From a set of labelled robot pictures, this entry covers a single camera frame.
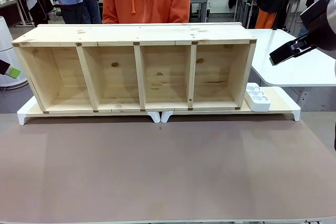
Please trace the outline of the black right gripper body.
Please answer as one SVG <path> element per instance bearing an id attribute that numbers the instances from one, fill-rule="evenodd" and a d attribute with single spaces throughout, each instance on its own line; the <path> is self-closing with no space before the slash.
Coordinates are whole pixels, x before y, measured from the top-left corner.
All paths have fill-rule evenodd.
<path id="1" fill-rule="evenodd" d="M 320 48 L 335 51 L 335 0 L 318 0 L 300 18 L 307 30 L 301 55 Z"/>

